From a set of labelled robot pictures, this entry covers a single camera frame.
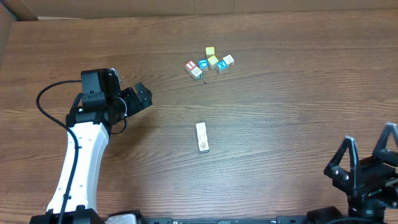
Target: wooden tabletop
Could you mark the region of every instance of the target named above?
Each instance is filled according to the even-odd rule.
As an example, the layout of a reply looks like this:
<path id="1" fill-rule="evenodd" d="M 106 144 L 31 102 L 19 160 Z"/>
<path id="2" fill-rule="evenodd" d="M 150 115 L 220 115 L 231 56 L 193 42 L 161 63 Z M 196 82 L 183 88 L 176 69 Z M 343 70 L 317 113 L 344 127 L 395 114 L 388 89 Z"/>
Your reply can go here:
<path id="1" fill-rule="evenodd" d="M 384 123 L 398 122 L 397 19 L 397 10 L 375 10 L 15 22 L 0 74 L 0 221 L 44 214 L 60 177 L 67 135 L 38 111 L 38 92 L 110 67 L 123 88 L 142 82 L 154 95 L 106 148 L 101 216 L 346 213 L 346 195 L 323 169 L 345 135 L 364 158 Z M 196 82 L 184 66 L 206 46 L 235 65 Z M 79 83 L 58 86 L 42 106 L 63 121 L 79 92 Z"/>

